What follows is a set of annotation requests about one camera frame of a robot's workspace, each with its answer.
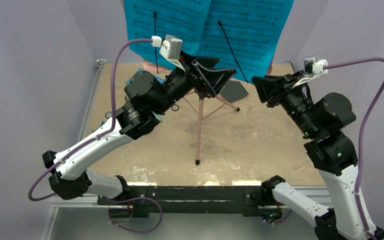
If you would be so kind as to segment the pink music stand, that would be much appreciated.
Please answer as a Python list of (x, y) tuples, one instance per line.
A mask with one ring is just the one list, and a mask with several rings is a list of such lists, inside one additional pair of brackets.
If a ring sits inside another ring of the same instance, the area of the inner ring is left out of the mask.
[(213, 112), (211, 112), (208, 115), (204, 116), (204, 97), (203, 96), (199, 95), (198, 111), (196, 111), (196, 109), (190, 104), (190, 102), (185, 97), (183, 99), (189, 104), (189, 106), (198, 115), (197, 141), (196, 141), (196, 159), (195, 159), (195, 164), (198, 166), (201, 163), (200, 154), (201, 154), (201, 138), (202, 138), (202, 123), (203, 123), (203, 120), (206, 119), (207, 117), (209, 117), (210, 115), (214, 114), (216, 111), (220, 110), (225, 105), (231, 107), (236, 112), (239, 112), (240, 108), (235, 106), (235, 105), (233, 105), (232, 103), (226, 101), (221, 95), (218, 95), (217, 97), (215, 97), (215, 99), (217, 99), (220, 102), (222, 102), (222, 105), (220, 107), (218, 107), (217, 109), (215, 109)]

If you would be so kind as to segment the blue sheet music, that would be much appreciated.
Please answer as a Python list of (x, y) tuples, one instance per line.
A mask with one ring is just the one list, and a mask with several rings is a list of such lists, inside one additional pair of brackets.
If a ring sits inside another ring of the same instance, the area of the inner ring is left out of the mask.
[(212, 0), (198, 51), (217, 68), (236, 69), (247, 83), (266, 74), (291, 12), (292, 0)]
[(209, 0), (125, 0), (124, 14), (129, 40), (180, 38), (182, 50), (198, 55), (207, 15)]

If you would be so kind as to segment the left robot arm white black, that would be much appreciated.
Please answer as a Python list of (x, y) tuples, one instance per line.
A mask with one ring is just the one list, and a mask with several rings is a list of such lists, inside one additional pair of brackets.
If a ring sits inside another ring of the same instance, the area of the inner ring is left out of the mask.
[(236, 74), (233, 68), (217, 69), (218, 62), (216, 57), (182, 52), (179, 66), (163, 82), (148, 71), (135, 73), (124, 88), (127, 102), (104, 125), (65, 151), (43, 154), (45, 166), (51, 171), (50, 188), (64, 200), (95, 194), (118, 205), (126, 203), (129, 191), (125, 179), (96, 173), (90, 166), (113, 150), (149, 134), (159, 124), (157, 115), (164, 114), (190, 91), (216, 97)]

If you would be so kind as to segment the mint green toy microphone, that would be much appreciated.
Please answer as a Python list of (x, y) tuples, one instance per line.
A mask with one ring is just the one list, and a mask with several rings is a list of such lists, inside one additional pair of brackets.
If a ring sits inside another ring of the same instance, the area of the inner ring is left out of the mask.
[(162, 117), (161, 117), (159, 114), (153, 113), (153, 115), (155, 116), (155, 118), (156, 118), (158, 121), (160, 121), (160, 122), (163, 121), (163, 120), (162, 120)]

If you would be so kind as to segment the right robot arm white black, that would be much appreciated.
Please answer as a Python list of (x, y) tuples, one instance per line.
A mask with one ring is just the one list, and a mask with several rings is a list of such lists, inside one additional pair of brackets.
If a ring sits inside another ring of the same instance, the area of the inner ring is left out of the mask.
[(269, 108), (282, 106), (306, 139), (304, 148), (322, 176), (331, 207), (299, 193), (283, 178), (274, 176), (251, 198), (262, 206), (275, 203), (289, 207), (305, 219), (320, 240), (382, 240), (384, 229), (376, 226), (357, 187), (358, 157), (353, 142), (342, 129), (356, 120), (351, 102), (331, 92), (313, 102), (307, 84), (298, 85), (301, 72), (283, 76), (254, 76), (259, 99)]

